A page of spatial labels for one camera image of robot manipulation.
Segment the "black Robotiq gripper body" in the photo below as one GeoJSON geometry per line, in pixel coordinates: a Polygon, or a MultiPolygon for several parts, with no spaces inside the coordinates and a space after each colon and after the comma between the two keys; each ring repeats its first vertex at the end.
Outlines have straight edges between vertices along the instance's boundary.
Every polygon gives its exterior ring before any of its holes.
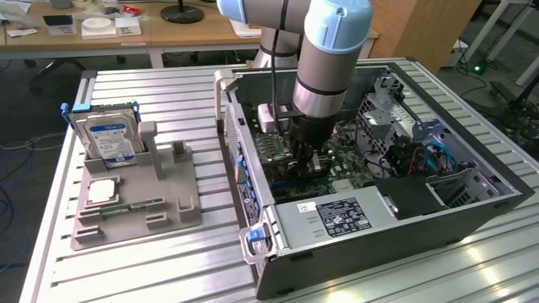
{"type": "Polygon", "coordinates": [[[297,116],[290,121],[290,142],[293,149],[299,146],[309,146],[321,149],[330,140],[335,127],[335,117],[314,118],[297,116]]]}

